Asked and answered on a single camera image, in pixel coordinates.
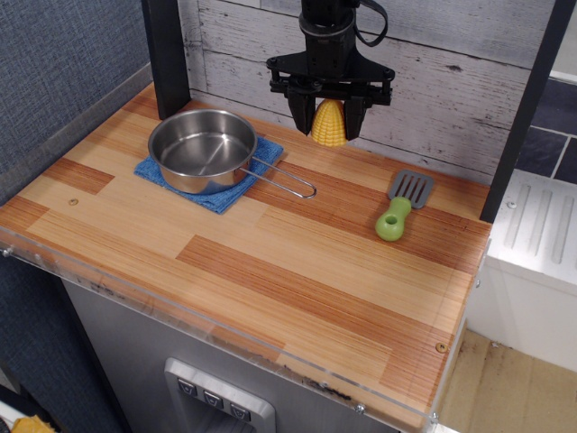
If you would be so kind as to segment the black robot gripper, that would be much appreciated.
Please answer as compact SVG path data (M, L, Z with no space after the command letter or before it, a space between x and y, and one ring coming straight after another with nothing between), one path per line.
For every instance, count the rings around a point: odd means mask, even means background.
M266 61L270 91L288 101L296 128L309 134L318 98L344 100L345 136L357 138L366 107L391 102L395 72L363 57L357 49L355 32L344 37L306 37L306 49Z

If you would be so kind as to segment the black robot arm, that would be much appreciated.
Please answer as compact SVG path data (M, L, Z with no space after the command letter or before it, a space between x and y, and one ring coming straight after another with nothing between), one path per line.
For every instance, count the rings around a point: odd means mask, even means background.
M297 129L309 134L313 128L318 98L343 102L346 139L360 135L366 111L391 102L395 71L363 57L356 47L379 45L388 28L374 40L365 40L356 22L360 6L370 8L389 23L383 6L375 1L303 1L298 23L305 36L302 52L271 57L270 91L288 100Z

